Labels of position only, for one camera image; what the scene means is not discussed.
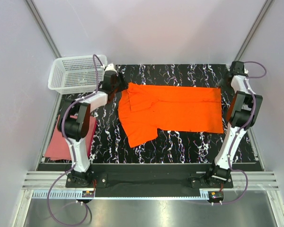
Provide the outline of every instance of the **black mounting plate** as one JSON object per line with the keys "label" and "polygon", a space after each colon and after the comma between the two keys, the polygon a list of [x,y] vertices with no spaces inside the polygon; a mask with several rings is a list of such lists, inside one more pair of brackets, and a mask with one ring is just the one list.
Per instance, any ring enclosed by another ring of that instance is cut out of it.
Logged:
{"label": "black mounting plate", "polygon": [[92,180],[96,180],[97,188],[105,188],[107,185],[107,174],[106,173],[90,173],[90,180],[86,183],[85,180],[81,180],[79,178],[74,178],[71,173],[67,175],[67,180],[65,187],[66,188],[87,188],[87,187],[93,187]]}
{"label": "black mounting plate", "polygon": [[[213,189],[220,189],[221,184],[211,182],[212,186],[209,186],[206,182],[202,183],[200,179],[204,176],[204,174],[190,174],[191,178],[191,187],[192,188],[213,188]],[[223,185],[223,188],[233,188],[232,178],[228,179],[228,181]]]}

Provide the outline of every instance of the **white plastic basket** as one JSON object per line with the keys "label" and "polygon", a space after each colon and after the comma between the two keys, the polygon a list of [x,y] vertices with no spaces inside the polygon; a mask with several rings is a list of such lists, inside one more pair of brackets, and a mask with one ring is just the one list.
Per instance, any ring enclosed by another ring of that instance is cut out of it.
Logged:
{"label": "white plastic basket", "polygon": [[[98,55],[102,64],[107,65],[105,55]],[[96,59],[99,82],[103,80],[104,68]],[[48,88],[60,94],[92,92],[96,89],[96,70],[92,55],[57,58],[52,65]]]}

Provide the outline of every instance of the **cable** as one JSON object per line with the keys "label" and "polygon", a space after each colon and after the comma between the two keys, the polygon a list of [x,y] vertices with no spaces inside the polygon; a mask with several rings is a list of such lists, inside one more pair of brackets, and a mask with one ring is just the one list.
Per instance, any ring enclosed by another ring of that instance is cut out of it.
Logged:
{"label": "cable", "polygon": [[244,62],[244,63],[254,63],[254,64],[260,65],[260,66],[264,69],[264,74],[263,74],[262,76],[260,76],[260,77],[246,77],[246,78],[244,79],[245,88],[248,90],[248,92],[249,92],[249,93],[251,94],[251,96],[252,96],[253,106],[252,106],[252,108],[251,108],[251,114],[250,114],[250,117],[248,118],[247,122],[246,122],[242,127],[240,127],[240,128],[238,129],[238,131],[236,132],[236,135],[235,135],[233,141],[231,142],[231,146],[230,146],[229,152],[228,152],[228,165],[229,165],[230,170],[231,170],[232,172],[241,172],[241,173],[244,174],[245,179],[246,179],[246,185],[245,185],[244,191],[243,191],[243,193],[241,194],[241,196],[239,196],[238,198],[236,198],[236,199],[233,200],[233,201],[224,202],[223,204],[232,204],[232,203],[234,203],[234,202],[237,202],[238,200],[240,200],[240,199],[244,196],[244,194],[245,194],[246,191],[247,191],[247,188],[248,188],[248,177],[247,177],[247,174],[246,174],[243,170],[240,170],[240,169],[233,169],[233,168],[232,168],[230,155],[231,155],[231,150],[232,150],[232,147],[233,147],[233,145],[234,145],[234,142],[235,142],[236,138],[238,137],[238,134],[240,133],[240,131],[241,131],[243,128],[245,128],[245,127],[252,121],[253,115],[254,115],[255,110],[256,110],[256,97],[255,97],[254,93],[251,91],[251,89],[248,87],[247,80],[248,80],[248,79],[259,79],[259,78],[262,78],[262,77],[266,76],[266,74],[267,74],[267,69],[265,68],[265,66],[262,65],[261,63],[257,62],[257,61],[246,61],[246,62]]}
{"label": "cable", "polygon": [[219,191],[220,191],[220,192],[223,192],[223,188],[224,188],[224,184],[222,183],[222,184],[221,184],[221,188],[220,188]]}
{"label": "cable", "polygon": [[85,203],[82,202],[81,205],[83,204],[83,205],[85,206],[85,209],[86,209],[86,214],[85,214],[85,217],[83,218],[83,220],[80,221],[80,222],[77,223],[77,224],[74,224],[74,225],[65,224],[65,223],[59,221],[59,220],[54,216],[54,214],[53,214],[53,212],[52,212],[52,210],[51,210],[50,204],[49,204],[49,196],[50,196],[50,193],[51,193],[51,191],[52,191],[54,185],[55,185],[63,176],[65,176],[65,175],[67,175],[68,173],[70,173],[70,172],[75,168],[75,166],[76,166],[76,164],[77,164],[77,157],[76,157],[76,153],[75,153],[75,148],[74,148],[74,146],[73,146],[73,142],[67,137],[67,135],[66,135],[66,133],[65,133],[65,120],[66,120],[66,118],[67,118],[67,116],[68,116],[69,111],[70,111],[77,103],[82,102],[82,101],[84,101],[84,100],[87,99],[87,98],[93,97],[93,96],[98,92],[98,84],[99,84],[99,81],[98,81],[98,69],[97,69],[97,64],[96,64],[96,59],[95,59],[95,58],[98,59],[98,61],[99,61],[99,63],[100,63],[101,65],[103,65],[103,64],[102,64],[100,58],[94,54],[94,55],[93,55],[93,63],[94,63],[94,68],[95,68],[95,71],[96,71],[96,78],[97,78],[96,91],[93,92],[93,93],[91,93],[90,95],[87,95],[87,96],[85,96],[85,97],[82,97],[82,98],[80,98],[80,99],[77,99],[77,100],[74,101],[72,104],[70,104],[70,106],[66,109],[65,114],[64,114],[64,116],[63,116],[63,118],[62,118],[61,132],[62,132],[63,137],[68,141],[69,146],[71,147],[71,151],[72,151],[73,158],[74,158],[73,166],[72,166],[68,171],[66,171],[65,173],[61,174],[61,175],[53,182],[53,184],[51,185],[51,187],[50,187],[49,190],[48,190],[47,197],[46,197],[46,204],[47,204],[47,208],[48,208],[48,211],[49,211],[51,217],[52,217],[57,223],[59,223],[60,225],[68,226],[68,227],[75,227],[75,226],[81,225],[81,224],[85,221],[85,219],[87,218],[88,211],[89,211],[89,207],[88,207]]}
{"label": "cable", "polygon": [[190,180],[190,181],[193,181],[193,180],[196,180],[196,179],[200,179],[200,178],[204,177],[205,175],[206,175],[206,173],[203,174],[202,176],[189,176],[187,179]]}
{"label": "cable", "polygon": [[[65,205],[64,205],[63,207],[61,207],[59,210],[57,210],[56,212],[54,212],[54,214],[56,215],[56,214],[60,213],[60,212],[61,212],[62,210],[64,210],[66,207],[68,207],[69,205],[75,204],[75,203],[78,203],[78,201],[73,201],[73,202],[70,202],[70,203],[65,204]],[[47,220],[47,219],[49,219],[49,218],[52,217],[52,216],[48,216],[48,217],[45,217],[45,218],[41,217],[40,212],[39,212],[39,209],[36,209],[36,212],[37,212],[38,217],[39,217],[41,220]]]}

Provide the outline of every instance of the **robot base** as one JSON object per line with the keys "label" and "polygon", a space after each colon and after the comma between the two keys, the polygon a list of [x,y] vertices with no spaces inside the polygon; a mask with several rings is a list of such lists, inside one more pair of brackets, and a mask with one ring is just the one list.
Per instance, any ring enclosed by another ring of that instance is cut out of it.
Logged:
{"label": "robot base", "polygon": [[[213,182],[204,177],[204,174],[191,174],[190,175],[192,188],[213,188],[220,189],[222,187],[221,183]],[[228,181],[223,184],[223,188],[233,188],[232,178],[229,177]]]}
{"label": "robot base", "polygon": [[80,173],[72,170],[67,175],[66,188],[93,188],[93,181],[96,180],[97,188],[105,188],[107,185],[107,174],[98,173],[93,174],[91,167],[85,172]]}

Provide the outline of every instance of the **black marble table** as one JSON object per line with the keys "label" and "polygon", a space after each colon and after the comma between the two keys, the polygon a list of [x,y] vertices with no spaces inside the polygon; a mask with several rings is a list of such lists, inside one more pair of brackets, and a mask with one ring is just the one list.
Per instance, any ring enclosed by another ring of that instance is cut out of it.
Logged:
{"label": "black marble table", "polygon": [[[226,65],[119,65],[117,69],[125,80],[136,84],[216,87],[226,72]],[[73,94],[64,98],[77,98]],[[158,130],[158,137],[145,144],[130,148],[127,136],[118,118],[121,93],[113,102],[95,110],[91,115],[98,120],[92,142],[92,163],[211,163],[219,152],[225,137],[226,112],[233,94],[222,90],[224,134]],[[248,136],[244,136],[234,158],[235,162],[255,162]]]}

